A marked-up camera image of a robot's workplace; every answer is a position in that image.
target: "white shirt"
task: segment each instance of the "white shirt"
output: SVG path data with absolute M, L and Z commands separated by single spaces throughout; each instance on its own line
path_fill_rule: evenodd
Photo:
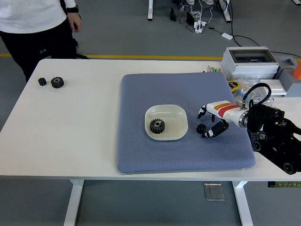
M 64 0 L 67 8 L 74 0 Z M 54 28 L 66 19 L 60 0 L 0 0 L 0 31 L 36 33 Z

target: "square bowl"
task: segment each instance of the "square bowl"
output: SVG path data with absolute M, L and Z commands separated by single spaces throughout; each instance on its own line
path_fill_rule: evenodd
M 155 134 L 151 131 L 151 121 L 161 119 L 165 123 L 162 133 Z M 178 140 L 188 130 L 187 115 L 183 108 L 178 105 L 155 105 L 145 113 L 145 131 L 155 140 Z

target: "black pants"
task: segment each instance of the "black pants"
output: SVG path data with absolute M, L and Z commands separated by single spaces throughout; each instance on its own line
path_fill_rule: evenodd
M 0 31 L 0 36 L 15 62 L 22 68 L 26 82 L 41 60 L 41 46 L 49 51 L 51 58 L 76 58 L 76 48 L 68 19 L 57 27 L 46 31 L 29 34 Z

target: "black gear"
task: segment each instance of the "black gear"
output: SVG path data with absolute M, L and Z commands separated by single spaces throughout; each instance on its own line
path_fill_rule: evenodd
M 205 124 L 199 124 L 198 127 L 197 127 L 197 132 L 199 134 L 205 134 L 206 133 L 206 125 Z
M 154 119 L 150 122 L 150 130 L 155 134 L 160 134 L 165 129 L 165 123 L 161 119 Z
M 45 78 L 39 78 L 38 82 L 41 86 L 45 86 L 47 84 L 46 79 Z
M 53 88 L 61 88 L 64 85 L 64 80 L 61 77 L 55 77 L 51 80 Z

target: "gray foam pad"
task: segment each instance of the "gray foam pad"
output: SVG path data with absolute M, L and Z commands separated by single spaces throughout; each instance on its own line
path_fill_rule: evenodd
M 200 123 L 207 129 L 207 113 L 197 119 L 205 104 L 228 100 L 235 103 L 222 73 L 129 74 L 121 81 L 117 166 L 120 172 L 166 170 L 238 169 L 255 165 L 247 131 L 229 124 L 228 130 L 212 138 L 196 132 Z M 178 105 L 188 120 L 184 137 L 157 141 L 145 131 L 146 111 L 154 105 Z

